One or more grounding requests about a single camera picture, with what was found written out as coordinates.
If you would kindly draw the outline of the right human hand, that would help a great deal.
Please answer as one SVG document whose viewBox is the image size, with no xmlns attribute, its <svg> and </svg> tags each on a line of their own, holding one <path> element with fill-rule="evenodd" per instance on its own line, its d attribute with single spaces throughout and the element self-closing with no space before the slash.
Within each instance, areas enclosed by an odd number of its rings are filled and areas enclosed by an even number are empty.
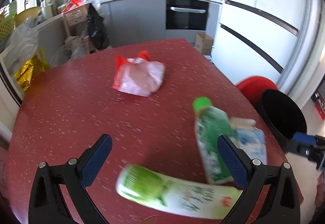
<svg viewBox="0 0 325 224">
<path fill-rule="evenodd" d="M 324 171 L 317 180 L 317 193 L 315 197 L 315 207 L 320 208 L 324 204 Z"/>
</svg>

